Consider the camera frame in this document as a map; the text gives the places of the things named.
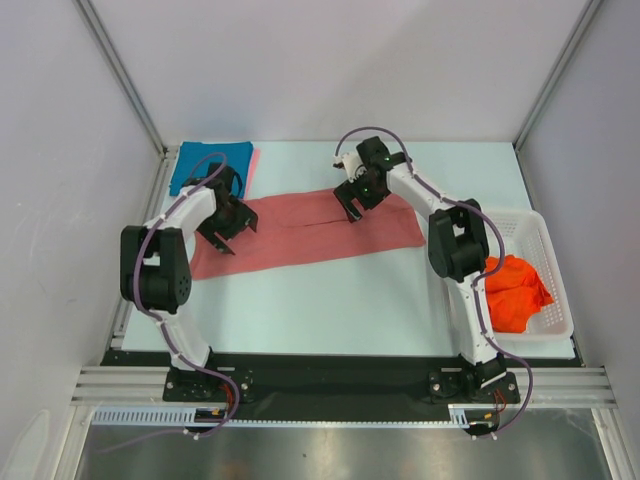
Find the salmon pink t shirt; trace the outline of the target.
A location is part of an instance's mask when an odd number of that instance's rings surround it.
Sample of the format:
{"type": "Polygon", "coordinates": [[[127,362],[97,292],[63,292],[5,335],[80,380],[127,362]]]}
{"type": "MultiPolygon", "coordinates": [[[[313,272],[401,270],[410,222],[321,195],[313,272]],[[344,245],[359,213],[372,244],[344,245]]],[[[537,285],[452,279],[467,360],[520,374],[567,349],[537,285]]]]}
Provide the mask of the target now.
{"type": "Polygon", "coordinates": [[[232,239],[233,254],[217,251],[201,234],[195,236],[195,280],[426,244],[414,209],[396,195],[353,223],[330,189],[250,199],[246,204],[258,215],[257,230],[247,229],[232,239]]]}

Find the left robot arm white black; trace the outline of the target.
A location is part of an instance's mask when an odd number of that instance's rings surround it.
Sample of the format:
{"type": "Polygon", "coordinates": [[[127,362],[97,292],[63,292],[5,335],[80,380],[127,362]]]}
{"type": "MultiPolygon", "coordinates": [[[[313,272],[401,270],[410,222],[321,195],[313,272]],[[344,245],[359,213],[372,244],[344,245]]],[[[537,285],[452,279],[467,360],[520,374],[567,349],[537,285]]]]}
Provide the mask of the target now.
{"type": "Polygon", "coordinates": [[[257,230],[257,213],[235,195],[241,185],[237,174],[191,179],[165,212],[120,236],[121,296],[153,320],[172,366],[190,370],[185,388],[199,400],[218,393],[220,376],[206,367],[211,347],[186,308],[193,285],[186,244],[200,235],[216,252],[232,255],[228,242],[257,230]]]}

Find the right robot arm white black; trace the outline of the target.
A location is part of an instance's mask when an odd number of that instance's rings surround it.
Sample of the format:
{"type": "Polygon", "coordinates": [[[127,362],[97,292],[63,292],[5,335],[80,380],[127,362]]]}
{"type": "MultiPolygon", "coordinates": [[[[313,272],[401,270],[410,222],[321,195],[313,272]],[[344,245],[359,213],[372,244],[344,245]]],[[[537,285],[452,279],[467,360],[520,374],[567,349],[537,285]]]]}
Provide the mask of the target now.
{"type": "Polygon", "coordinates": [[[336,150],[333,166],[346,173],[334,189],[350,222],[394,194],[427,221],[427,257],[447,285],[455,316],[460,356],[459,390],[484,401],[506,377],[504,354],[497,348],[484,292],[490,249],[486,229],[495,226],[473,199],[452,200],[421,177],[405,147],[389,151],[377,136],[354,152],[336,150]]]}

